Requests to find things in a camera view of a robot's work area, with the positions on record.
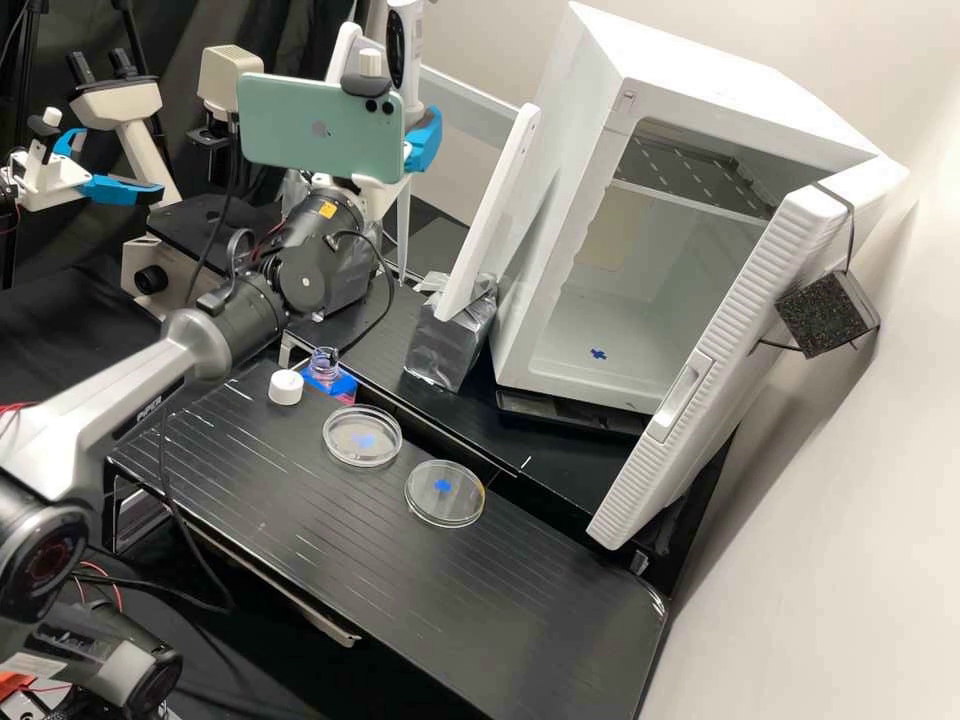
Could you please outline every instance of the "blue clamp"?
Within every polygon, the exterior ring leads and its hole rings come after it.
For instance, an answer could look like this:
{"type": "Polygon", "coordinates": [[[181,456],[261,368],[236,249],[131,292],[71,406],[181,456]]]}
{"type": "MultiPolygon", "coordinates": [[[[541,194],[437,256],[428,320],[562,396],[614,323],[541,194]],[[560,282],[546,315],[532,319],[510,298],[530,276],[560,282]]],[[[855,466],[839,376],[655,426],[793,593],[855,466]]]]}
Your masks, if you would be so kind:
{"type": "MultiPolygon", "coordinates": [[[[53,152],[75,159],[73,156],[80,151],[86,132],[86,128],[70,128],[57,138],[53,152]]],[[[151,205],[163,199],[163,185],[144,184],[112,175],[94,175],[76,190],[103,205],[151,205]]]]}
{"type": "Polygon", "coordinates": [[[443,113],[436,105],[427,108],[423,119],[407,133],[406,140],[413,150],[403,164],[404,172],[426,171],[443,140],[443,113]]]}
{"type": "Polygon", "coordinates": [[[77,152],[79,152],[80,146],[83,145],[83,138],[86,137],[86,134],[86,128],[70,128],[57,138],[57,142],[53,144],[53,151],[57,155],[63,155],[64,157],[73,159],[73,139],[78,135],[80,136],[80,141],[77,143],[77,152]]]}
{"type": "Polygon", "coordinates": [[[163,185],[148,185],[112,175],[94,175],[77,190],[102,205],[152,205],[163,199],[163,185]]]}

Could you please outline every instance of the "white wall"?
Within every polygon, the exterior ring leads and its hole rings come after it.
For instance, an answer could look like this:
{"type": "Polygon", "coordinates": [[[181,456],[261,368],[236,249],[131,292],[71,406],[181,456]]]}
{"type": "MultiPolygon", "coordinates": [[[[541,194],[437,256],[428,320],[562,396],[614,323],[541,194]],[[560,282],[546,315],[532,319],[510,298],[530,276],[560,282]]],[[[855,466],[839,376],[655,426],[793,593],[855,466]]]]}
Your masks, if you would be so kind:
{"type": "MultiPolygon", "coordinates": [[[[588,5],[783,71],[895,159],[942,114],[960,76],[956,0],[588,0],[588,5]]],[[[533,99],[565,0],[439,0],[424,62],[514,104],[533,99]]],[[[497,153],[451,133],[419,195],[469,222],[497,153]]]]}
{"type": "MultiPolygon", "coordinates": [[[[960,717],[960,85],[940,120],[899,246],[865,258],[886,266],[872,361],[826,418],[817,377],[777,368],[738,439],[769,444],[725,468],[643,720],[960,717]]],[[[856,368],[827,368],[852,371],[820,373],[842,396],[856,368]]]]}

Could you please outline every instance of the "white cap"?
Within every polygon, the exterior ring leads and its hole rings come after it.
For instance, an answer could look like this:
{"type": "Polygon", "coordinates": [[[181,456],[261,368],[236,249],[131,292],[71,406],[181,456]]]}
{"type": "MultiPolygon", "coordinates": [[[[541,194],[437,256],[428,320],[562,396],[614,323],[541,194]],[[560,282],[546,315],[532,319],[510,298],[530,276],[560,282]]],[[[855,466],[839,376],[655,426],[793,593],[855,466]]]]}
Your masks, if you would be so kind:
{"type": "Polygon", "coordinates": [[[63,113],[59,108],[48,105],[43,111],[43,121],[52,127],[60,127],[60,121],[63,119],[63,113]]]}
{"type": "Polygon", "coordinates": [[[383,75],[383,56],[379,50],[364,48],[360,51],[360,74],[364,77],[383,75]]]}
{"type": "Polygon", "coordinates": [[[295,370],[277,370],[270,376],[267,395],[277,405],[296,405],[303,397],[303,376],[295,370]]]}

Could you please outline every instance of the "robotic arm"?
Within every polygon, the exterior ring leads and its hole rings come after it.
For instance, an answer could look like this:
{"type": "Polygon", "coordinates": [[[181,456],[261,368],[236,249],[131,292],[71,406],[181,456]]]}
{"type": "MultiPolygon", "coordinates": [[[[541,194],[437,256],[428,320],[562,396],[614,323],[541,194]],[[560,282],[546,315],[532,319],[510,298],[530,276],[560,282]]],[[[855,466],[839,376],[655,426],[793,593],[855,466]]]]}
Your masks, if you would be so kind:
{"type": "MultiPolygon", "coordinates": [[[[56,601],[88,538],[99,534],[103,461],[182,386],[224,378],[291,314],[327,307],[339,292],[331,279],[365,244],[363,229],[361,214],[328,189],[309,195],[272,238],[257,243],[251,231],[237,231],[228,280],[196,307],[170,313],[158,342],[47,402],[0,416],[0,666],[39,663],[128,718],[155,711],[177,682],[180,656],[112,606],[56,601]],[[314,209],[341,202],[343,212],[314,209]]],[[[366,283],[371,264],[364,267],[366,283]]]]}

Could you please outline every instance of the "small glass bottle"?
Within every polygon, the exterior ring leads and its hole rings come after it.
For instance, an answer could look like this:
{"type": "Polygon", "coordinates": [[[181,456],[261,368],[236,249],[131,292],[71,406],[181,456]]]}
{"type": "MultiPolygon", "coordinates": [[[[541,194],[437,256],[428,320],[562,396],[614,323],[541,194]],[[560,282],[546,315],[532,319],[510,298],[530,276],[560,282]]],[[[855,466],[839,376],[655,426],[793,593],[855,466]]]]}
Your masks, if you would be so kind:
{"type": "Polygon", "coordinates": [[[318,347],[303,370],[308,383],[344,405],[353,405],[357,399],[357,381],[340,367],[340,351],[335,347],[318,347]]]}

